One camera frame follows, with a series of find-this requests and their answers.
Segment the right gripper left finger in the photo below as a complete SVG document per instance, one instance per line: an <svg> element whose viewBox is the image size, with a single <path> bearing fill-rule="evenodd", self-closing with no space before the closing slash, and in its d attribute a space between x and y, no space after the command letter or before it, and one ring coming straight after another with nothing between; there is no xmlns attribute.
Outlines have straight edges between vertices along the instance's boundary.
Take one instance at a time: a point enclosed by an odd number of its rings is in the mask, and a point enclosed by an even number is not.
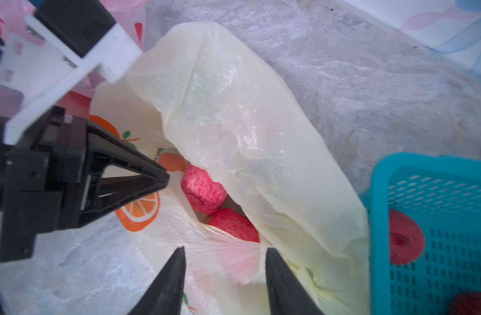
<svg viewBox="0 0 481 315"><path fill-rule="evenodd" d="M186 272L185 248L179 247L129 312L129 315L179 315Z"/></svg>

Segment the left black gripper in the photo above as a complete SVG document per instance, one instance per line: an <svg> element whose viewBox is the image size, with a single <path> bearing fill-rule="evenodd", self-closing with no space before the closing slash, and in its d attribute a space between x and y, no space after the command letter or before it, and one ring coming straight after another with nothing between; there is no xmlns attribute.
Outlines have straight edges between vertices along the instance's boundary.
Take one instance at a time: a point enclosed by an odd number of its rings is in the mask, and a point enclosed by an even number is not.
<svg viewBox="0 0 481 315"><path fill-rule="evenodd" d="M0 263L30 259L39 234L80 228L118 211L142 223L158 212L166 169L96 122L53 107L16 145L0 116Z"/></svg>

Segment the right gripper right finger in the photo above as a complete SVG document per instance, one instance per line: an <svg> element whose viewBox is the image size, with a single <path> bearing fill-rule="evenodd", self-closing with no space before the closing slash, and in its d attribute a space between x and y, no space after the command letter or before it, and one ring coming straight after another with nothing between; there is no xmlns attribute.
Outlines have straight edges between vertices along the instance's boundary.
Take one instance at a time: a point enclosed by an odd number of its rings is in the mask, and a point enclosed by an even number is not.
<svg viewBox="0 0 481 315"><path fill-rule="evenodd" d="M265 277L271 315L323 315L275 248L266 252Z"/></svg>

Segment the red apple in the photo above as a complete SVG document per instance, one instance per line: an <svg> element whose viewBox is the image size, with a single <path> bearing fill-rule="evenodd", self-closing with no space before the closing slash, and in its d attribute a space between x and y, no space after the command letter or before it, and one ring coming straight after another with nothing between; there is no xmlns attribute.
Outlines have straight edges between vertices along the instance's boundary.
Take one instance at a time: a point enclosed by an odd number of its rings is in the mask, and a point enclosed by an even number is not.
<svg viewBox="0 0 481 315"><path fill-rule="evenodd" d="M389 210L389 259L392 265L407 265L415 261L425 248L425 236L420 226L400 211Z"/></svg>
<svg viewBox="0 0 481 315"><path fill-rule="evenodd" d="M240 240L260 242L260 235L254 225L246 217L230 208L217 211L209 220L209 225L219 228Z"/></svg>

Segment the yellow knotted plastic bag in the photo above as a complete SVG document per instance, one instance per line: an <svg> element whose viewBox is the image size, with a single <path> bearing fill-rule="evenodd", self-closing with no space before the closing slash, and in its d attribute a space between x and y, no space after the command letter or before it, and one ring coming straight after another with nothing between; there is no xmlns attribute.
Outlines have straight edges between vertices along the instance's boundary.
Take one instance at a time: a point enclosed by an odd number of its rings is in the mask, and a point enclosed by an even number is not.
<svg viewBox="0 0 481 315"><path fill-rule="evenodd" d="M97 87L90 113L170 173L158 209L141 199L118 214L156 271L184 247L183 314L269 314L270 247L323 313L370 313L366 210L283 79L230 31L173 27ZM189 165L226 189L259 242L198 216L180 186Z"/></svg>

